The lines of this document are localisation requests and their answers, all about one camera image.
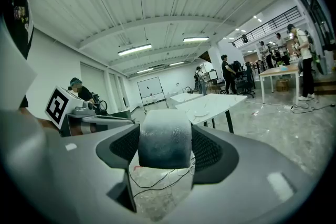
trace railing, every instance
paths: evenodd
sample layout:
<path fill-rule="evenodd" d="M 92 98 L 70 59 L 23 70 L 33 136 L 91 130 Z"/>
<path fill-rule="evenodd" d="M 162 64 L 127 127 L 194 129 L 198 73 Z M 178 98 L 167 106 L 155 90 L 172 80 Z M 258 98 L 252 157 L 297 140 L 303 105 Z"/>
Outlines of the railing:
<path fill-rule="evenodd" d="M 279 28 L 282 25 L 288 24 L 291 21 L 293 21 L 296 18 L 301 17 L 301 14 L 295 6 L 294 8 L 289 9 L 288 11 L 280 14 L 278 17 L 273 18 L 272 20 L 269 20 L 268 22 L 264 23 L 263 25 L 257 27 L 256 29 L 252 30 L 251 32 L 248 32 L 246 35 L 246 38 L 248 41 L 257 39 L 268 32 L 271 32 L 277 28 Z M 233 41 L 233 43 L 236 45 L 236 48 L 241 47 L 242 45 L 246 44 L 247 42 L 244 42 L 243 38 L 240 37 Z"/>

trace office chair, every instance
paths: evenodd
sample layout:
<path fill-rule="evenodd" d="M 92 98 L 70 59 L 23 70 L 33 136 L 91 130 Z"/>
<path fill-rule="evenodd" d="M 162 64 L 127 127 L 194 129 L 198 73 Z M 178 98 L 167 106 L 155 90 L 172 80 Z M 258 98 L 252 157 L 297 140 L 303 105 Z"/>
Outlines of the office chair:
<path fill-rule="evenodd" d="M 253 90 L 253 81 L 252 81 L 252 69 L 248 67 L 246 71 L 243 72 L 243 76 L 237 80 L 237 89 L 242 89 L 243 92 L 240 92 L 238 95 L 251 95 L 254 98 L 256 94 Z"/>

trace sneaker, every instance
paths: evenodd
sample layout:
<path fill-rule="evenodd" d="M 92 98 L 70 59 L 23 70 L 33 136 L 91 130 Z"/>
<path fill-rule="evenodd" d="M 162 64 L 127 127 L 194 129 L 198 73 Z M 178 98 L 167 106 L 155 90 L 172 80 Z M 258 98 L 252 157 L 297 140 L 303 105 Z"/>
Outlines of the sneaker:
<path fill-rule="evenodd" d="M 308 98 L 307 98 L 307 97 L 300 96 L 300 97 L 299 97 L 299 101 L 308 101 Z"/>

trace ceiling light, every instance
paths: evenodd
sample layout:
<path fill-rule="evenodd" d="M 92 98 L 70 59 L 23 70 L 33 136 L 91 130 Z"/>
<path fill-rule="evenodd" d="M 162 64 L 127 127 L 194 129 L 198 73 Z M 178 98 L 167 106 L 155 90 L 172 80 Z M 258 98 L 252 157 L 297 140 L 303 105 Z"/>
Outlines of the ceiling light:
<path fill-rule="evenodd" d="M 137 73 L 142 73 L 142 72 L 147 72 L 147 71 L 151 71 L 153 70 L 154 68 L 150 68 L 150 69 L 146 69 L 146 70 L 141 70 L 141 71 L 138 71 Z"/>
<path fill-rule="evenodd" d="M 183 42 L 191 42 L 191 41 L 206 41 L 209 37 L 187 37 L 183 39 Z"/>
<path fill-rule="evenodd" d="M 152 45 L 147 44 L 147 45 L 138 46 L 138 47 L 135 47 L 135 48 L 120 51 L 120 52 L 118 52 L 118 55 L 123 56 L 123 55 L 126 55 L 126 54 L 131 54 L 132 52 L 136 52 L 136 51 L 139 51 L 139 50 L 146 50 L 146 49 L 150 49 L 150 48 L 152 48 Z"/>
<path fill-rule="evenodd" d="M 176 63 L 172 63 L 172 64 L 170 64 L 170 66 L 179 65 L 179 64 L 181 64 L 181 63 L 184 63 L 184 62 L 176 62 Z"/>

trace foam pad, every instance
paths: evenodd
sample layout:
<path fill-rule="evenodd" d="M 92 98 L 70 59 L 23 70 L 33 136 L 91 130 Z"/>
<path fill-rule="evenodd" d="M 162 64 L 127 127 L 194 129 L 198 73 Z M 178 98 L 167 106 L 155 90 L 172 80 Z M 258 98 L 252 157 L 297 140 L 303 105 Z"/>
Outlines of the foam pad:
<path fill-rule="evenodd" d="M 188 168 L 191 137 L 191 123 L 182 111 L 149 111 L 140 128 L 140 166 L 159 169 Z"/>

